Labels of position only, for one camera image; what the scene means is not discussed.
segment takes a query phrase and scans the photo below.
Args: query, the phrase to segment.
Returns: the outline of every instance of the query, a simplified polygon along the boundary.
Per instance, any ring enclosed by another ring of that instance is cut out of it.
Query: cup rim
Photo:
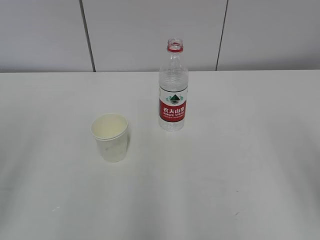
[[[125,129],[124,129],[121,133],[119,133],[118,135],[113,136],[113,137],[109,137],[109,138],[103,138],[103,137],[98,137],[98,136],[96,136],[96,135],[92,132],[92,127],[93,127],[94,123],[95,123],[99,118],[102,118],[102,117],[104,117],[104,116],[106,116],[106,115],[118,115],[118,116],[124,118],[124,119],[125,119],[125,123],[126,123]],[[120,114],[120,113],[116,113],[116,112],[108,112],[108,113],[104,113],[104,114],[98,116],[95,120],[93,120],[93,122],[91,123],[90,132],[91,132],[92,136],[93,136],[95,139],[99,140],[99,141],[111,141],[111,140],[117,139],[117,138],[121,137],[123,134],[125,134],[126,131],[128,130],[128,127],[129,127],[128,119],[127,119],[125,116],[123,116],[123,115]]]

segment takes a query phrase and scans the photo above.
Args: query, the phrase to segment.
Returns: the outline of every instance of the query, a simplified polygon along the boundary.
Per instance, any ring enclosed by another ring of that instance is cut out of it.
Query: bottle label
[[[160,87],[159,115],[166,122],[183,120],[186,113],[188,88],[182,91],[166,91]]]

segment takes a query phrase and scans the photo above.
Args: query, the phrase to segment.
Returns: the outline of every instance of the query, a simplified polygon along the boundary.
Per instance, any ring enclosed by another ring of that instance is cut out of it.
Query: green mountain logo
[[[178,104],[180,102],[180,98],[175,94],[173,97],[170,98],[170,103],[172,104]]]

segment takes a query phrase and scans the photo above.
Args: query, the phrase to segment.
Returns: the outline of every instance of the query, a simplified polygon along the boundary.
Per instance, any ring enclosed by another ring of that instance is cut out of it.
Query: white wall
[[[214,70],[227,0],[83,0],[97,71]],[[319,0],[229,0],[218,70],[320,69]],[[91,72],[79,0],[2,0],[0,72]]]
[[[319,0],[229,0],[218,70],[320,69]]]
[[[214,70],[226,0],[83,0],[97,71],[157,71],[170,37],[191,70]]]
[[[0,72],[92,71],[77,0],[1,0]]]

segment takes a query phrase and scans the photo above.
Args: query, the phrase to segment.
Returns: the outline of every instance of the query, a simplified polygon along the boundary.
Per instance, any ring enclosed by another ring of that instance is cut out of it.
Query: bottle mouth
[[[179,38],[171,38],[168,40],[166,49],[170,53],[182,53],[184,50],[184,43]]]

